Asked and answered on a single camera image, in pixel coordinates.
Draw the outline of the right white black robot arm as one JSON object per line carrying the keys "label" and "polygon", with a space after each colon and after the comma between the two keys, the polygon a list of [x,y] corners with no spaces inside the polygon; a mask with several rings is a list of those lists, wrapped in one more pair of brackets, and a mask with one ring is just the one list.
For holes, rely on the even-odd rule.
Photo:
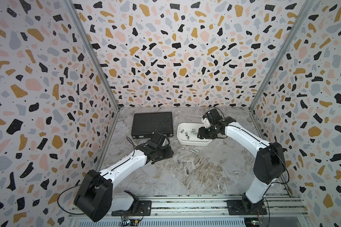
{"label": "right white black robot arm", "polygon": [[219,139],[219,135],[232,138],[254,157],[254,179],[249,189],[242,195],[241,209],[249,214],[263,205],[266,192],[287,170],[283,147],[268,142],[243,128],[234,118],[221,116],[217,109],[211,109],[202,117],[203,127],[199,128],[199,139]]}

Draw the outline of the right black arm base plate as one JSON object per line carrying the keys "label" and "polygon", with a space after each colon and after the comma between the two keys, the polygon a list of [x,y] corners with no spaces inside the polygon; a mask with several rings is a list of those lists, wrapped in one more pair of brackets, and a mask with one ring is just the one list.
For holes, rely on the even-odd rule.
{"label": "right black arm base plate", "polygon": [[227,200],[229,215],[266,215],[268,214],[264,200],[251,203],[248,200]]}

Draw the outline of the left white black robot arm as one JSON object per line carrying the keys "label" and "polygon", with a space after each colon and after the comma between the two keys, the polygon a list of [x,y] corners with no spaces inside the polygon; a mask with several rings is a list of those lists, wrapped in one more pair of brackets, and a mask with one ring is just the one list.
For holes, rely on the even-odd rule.
{"label": "left white black robot arm", "polygon": [[141,208],[139,198],[130,191],[115,193],[114,189],[137,169],[170,159],[173,154],[169,138],[154,132],[148,141],[133,146],[133,151],[117,163],[101,171],[90,170],[74,199],[75,206],[93,222],[100,221],[109,212],[121,216],[136,214]]}

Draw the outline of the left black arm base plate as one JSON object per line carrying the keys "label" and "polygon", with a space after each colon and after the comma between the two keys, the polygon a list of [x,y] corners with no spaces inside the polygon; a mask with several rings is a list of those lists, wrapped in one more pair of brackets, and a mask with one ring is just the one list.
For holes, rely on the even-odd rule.
{"label": "left black arm base plate", "polygon": [[152,201],[151,200],[140,200],[136,201],[134,205],[126,211],[113,211],[111,215],[113,217],[120,216],[140,216],[147,217],[151,215]]}

